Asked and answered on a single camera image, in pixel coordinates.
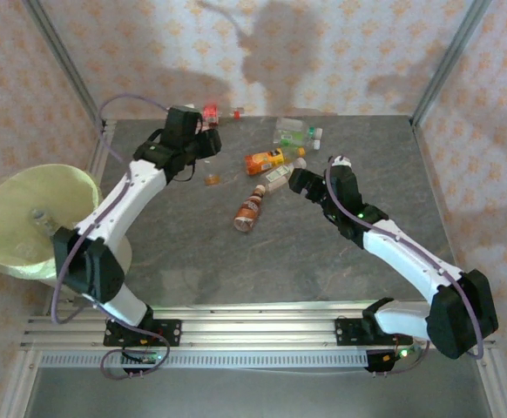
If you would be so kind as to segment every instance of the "patterned wallpaper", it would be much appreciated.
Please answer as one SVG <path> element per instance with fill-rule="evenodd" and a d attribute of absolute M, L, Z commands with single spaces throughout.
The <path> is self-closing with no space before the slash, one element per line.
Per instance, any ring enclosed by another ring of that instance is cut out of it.
<path fill-rule="evenodd" d="M 92 127 L 21 2 L 0 2 L 0 183 L 32 165 L 85 168 Z M 47 289 L 0 274 L 0 406 L 27 315 Z"/>
<path fill-rule="evenodd" d="M 95 101 L 132 91 L 247 115 L 411 113 L 470 3 L 43 0 Z M 133 101 L 106 114 L 159 116 Z"/>
<path fill-rule="evenodd" d="M 507 0 L 492 2 L 422 130 L 457 261 L 490 278 L 507 356 Z"/>

